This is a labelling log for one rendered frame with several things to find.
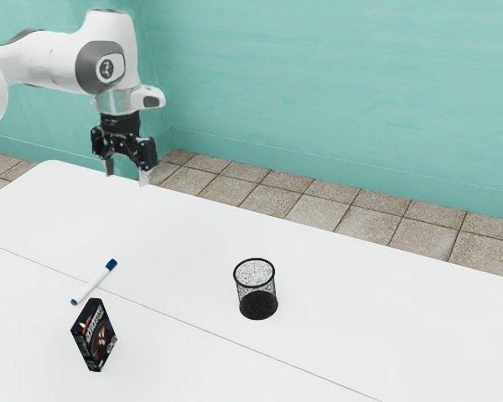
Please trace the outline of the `dark printed carton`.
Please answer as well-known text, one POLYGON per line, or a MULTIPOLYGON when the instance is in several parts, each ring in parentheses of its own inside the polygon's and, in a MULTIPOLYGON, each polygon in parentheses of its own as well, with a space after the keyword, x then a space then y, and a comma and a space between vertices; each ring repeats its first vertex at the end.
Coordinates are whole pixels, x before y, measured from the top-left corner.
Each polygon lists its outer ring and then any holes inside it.
POLYGON ((101 372, 117 343, 117 335, 100 298, 90 298, 70 329, 92 372, 101 372))

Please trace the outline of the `white marker with blue cap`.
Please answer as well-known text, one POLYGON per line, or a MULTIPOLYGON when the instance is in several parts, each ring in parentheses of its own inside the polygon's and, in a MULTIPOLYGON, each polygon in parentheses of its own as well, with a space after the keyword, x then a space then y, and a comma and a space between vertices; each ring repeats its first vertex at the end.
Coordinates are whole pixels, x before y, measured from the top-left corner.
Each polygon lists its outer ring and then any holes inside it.
POLYGON ((82 302, 117 266, 115 259, 110 259, 103 268, 99 269, 95 275, 88 280, 70 299, 72 306, 77 306, 82 302))

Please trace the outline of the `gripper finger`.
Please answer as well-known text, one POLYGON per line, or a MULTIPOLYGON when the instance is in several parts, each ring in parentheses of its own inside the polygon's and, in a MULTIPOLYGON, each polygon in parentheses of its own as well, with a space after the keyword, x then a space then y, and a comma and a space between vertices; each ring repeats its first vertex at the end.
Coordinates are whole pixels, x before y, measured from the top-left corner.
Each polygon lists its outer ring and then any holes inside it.
POLYGON ((114 174, 113 145, 106 139, 105 132, 100 127, 91 129, 92 153, 97 155, 105 169, 105 174, 110 177, 114 174))
POLYGON ((156 143, 152 137, 136 139, 135 157, 138 167, 138 182, 141 187, 148 185, 150 172, 158 165, 156 143))

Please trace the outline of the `black mesh pen holder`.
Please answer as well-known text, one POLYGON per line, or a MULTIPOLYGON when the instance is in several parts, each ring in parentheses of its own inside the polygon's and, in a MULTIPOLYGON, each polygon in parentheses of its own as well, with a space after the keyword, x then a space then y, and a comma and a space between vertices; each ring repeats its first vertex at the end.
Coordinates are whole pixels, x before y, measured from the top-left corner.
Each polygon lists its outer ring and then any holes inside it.
POLYGON ((278 308, 275 267, 269 260, 249 258, 233 270, 242 316, 255 321, 271 317, 278 308))

